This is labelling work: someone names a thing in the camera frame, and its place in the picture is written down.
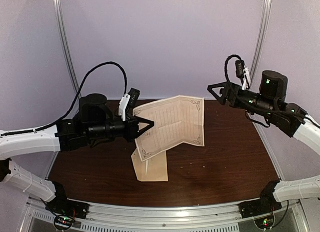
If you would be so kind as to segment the brown kraft envelope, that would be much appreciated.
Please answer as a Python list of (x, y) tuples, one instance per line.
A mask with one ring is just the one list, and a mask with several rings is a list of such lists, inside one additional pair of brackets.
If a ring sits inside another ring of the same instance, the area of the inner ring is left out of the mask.
[(131, 155), (131, 160), (138, 181), (167, 182), (169, 180), (166, 151), (149, 160), (141, 161), (138, 150), (135, 149)]

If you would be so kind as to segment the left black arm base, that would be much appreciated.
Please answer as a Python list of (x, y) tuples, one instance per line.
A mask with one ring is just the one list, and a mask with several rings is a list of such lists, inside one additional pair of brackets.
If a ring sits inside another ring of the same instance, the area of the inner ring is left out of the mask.
[(89, 204), (68, 199), (64, 186), (55, 181), (53, 181), (53, 184), (55, 187), (55, 197), (51, 201), (45, 203), (45, 208), (56, 214), (86, 219)]

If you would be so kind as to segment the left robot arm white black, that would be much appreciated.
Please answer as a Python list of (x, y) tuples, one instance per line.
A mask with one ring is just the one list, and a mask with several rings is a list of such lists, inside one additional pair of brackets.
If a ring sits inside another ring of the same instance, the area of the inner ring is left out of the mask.
[(0, 133), (0, 180), (11, 183), (23, 192), (33, 194), (53, 205), (61, 214), (72, 210), (62, 184), (42, 179), (22, 168), (14, 156), (38, 152), (73, 151), (98, 140), (114, 141), (123, 137), (128, 142), (151, 129), (152, 120), (134, 116), (129, 110), (134, 108), (139, 92), (125, 94), (115, 116), (107, 105), (107, 97), (90, 94), (80, 99), (79, 112), (72, 119), (62, 119), (43, 128), (24, 131), (1, 131)]

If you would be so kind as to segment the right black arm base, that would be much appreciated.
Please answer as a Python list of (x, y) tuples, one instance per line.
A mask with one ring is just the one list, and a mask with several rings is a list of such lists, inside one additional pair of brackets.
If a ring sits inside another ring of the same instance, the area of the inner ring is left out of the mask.
[(279, 182), (280, 180), (268, 182), (258, 199), (241, 202), (238, 206), (242, 218), (255, 217), (281, 209), (281, 202), (277, 202), (273, 195), (275, 187)]

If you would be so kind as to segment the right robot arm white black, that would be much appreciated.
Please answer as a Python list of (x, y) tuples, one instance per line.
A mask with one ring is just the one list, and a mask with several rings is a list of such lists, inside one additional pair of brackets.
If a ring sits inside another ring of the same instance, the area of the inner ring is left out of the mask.
[[(212, 84), (207, 90), (221, 104), (243, 109), (247, 113), (263, 116), (264, 126), (275, 125), (291, 138), (306, 144), (316, 153), (320, 151), (320, 126), (312, 116), (295, 103), (286, 103), (288, 78), (278, 72), (262, 73), (258, 93), (243, 90), (241, 86), (226, 81)], [(320, 177), (314, 176), (294, 181), (269, 182), (256, 202), (259, 212), (268, 212), (276, 202), (320, 197)]]

